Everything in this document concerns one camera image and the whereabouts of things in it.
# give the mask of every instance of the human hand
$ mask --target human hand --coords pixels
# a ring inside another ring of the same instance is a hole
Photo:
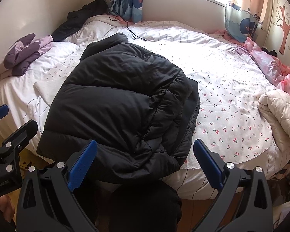
[[[6,194],[0,197],[0,211],[7,222],[11,222],[15,214],[15,207],[10,197]]]

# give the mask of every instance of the white quilted jacket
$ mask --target white quilted jacket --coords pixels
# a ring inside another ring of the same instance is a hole
[[[269,122],[279,150],[290,147],[290,95],[283,90],[263,94],[258,109]]]

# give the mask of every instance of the white bed sheet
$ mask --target white bed sheet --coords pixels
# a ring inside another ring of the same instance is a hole
[[[193,43],[197,44],[198,47],[202,46],[219,50],[229,50],[236,46],[219,36],[202,34],[202,31],[178,22],[143,22],[130,28],[135,34],[150,41]],[[0,105],[7,104],[10,107],[10,114],[0,121],[0,134],[3,137],[7,137],[28,120],[34,119],[38,122],[39,133],[32,139],[27,148],[36,154],[37,144],[44,129],[49,107],[41,94],[33,88],[33,84],[42,78],[45,79],[47,76],[49,78],[55,77],[56,67],[58,69],[59,66],[66,69],[66,72],[69,73],[79,63],[82,52],[91,41],[98,41],[117,32],[122,32],[128,36],[129,40],[135,41],[130,32],[119,22],[110,21],[106,16],[90,18],[81,32],[68,38],[69,41],[80,46],[73,54],[67,58],[65,58],[66,56],[56,56],[52,60],[42,59],[43,57],[46,58],[43,55],[41,60],[36,61],[40,66],[53,67],[52,70],[49,71],[47,68],[41,72],[39,71],[40,68],[31,65],[30,71],[36,75],[25,75],[20,78],[10,77],[0,82]],[[240,163],[238,166],[246,169],[253,169],[257,165],[262,166],[266,171],[267,178],[270,178],[274,173],[282,169],[289,159],[290,151],[279,151],[275,143],[272,142],[265,153],[261,153],[256,158],[245,163]],[[200,169],[183,167],[178,172],[163,178],[163,181],[176,189],[179,196],[183,199],[208,199],[214,198],[216,195],[216,191],[209,186]]]

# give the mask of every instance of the tree decal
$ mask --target tree decal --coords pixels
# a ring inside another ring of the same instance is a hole
[[[284,32],[284,38],[282,40],[282,43],[281,43],[281,47],[279,49],[279,52],[282,54],[282,55],[285,55],[285,48],[286,48],[286,42],[287,42],[287,38],[288,38],[288,35],[290,34],[290,15],[289,15],[289,12],[285,10],[290,6],[289,3],[286,1],[284,3],[284,5],[281,7],[279,5],[279,1],[277,0],[277,5],[279,7],[276,7],[275,10],[276,10],[276,13],[277,13],[277,16],[275,16],[274,18],[277,18],[277,22],[273,22],[273,25],[274,26],[279,26],[283,32]]]

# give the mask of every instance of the patterned curtain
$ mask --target patterned curtain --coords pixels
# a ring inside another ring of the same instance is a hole
[[[138,23],[142,21],[143,0],[113,0],[110,13],[121,16],[126,21]]]
[[[249,36],[252,40],[258,37],[267,0],[230,0],[225,9],[225,27],[229,35],[243,43]]]

